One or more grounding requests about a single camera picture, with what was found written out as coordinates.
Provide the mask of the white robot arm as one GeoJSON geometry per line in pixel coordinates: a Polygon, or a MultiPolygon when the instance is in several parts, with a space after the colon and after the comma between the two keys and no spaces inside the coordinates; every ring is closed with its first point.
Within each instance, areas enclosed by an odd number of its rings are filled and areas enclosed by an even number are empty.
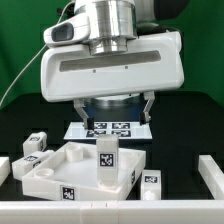
{"type": "Polygon", "coordinates": [[[91,98],[180,87],[184,72],[178,31],[160,31],[153,20],[175,18],[190,0],[73,0],[74,15],[44,31],[49,49],[41,61],[41,91],[49,102],[73,101],[84,128],[91,98]]]}

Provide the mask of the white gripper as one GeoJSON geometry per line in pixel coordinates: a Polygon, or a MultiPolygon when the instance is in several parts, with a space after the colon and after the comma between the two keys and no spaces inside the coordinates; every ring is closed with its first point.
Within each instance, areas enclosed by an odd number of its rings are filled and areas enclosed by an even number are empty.
{"type": "Polygon", "coordinates": [[[84,99],[145,92],[147,103],[139,114],[139,124],[148,124],[153,91],[175,89],[184,82],[181,35],[141,36],[127,47],[125,53],[101,56],[92,56],[82,44],[47,50],[41,61],[43,97],[49,102],[74,100],[84,129],[93,130],[94,118],[84,110],[84,99]]]}

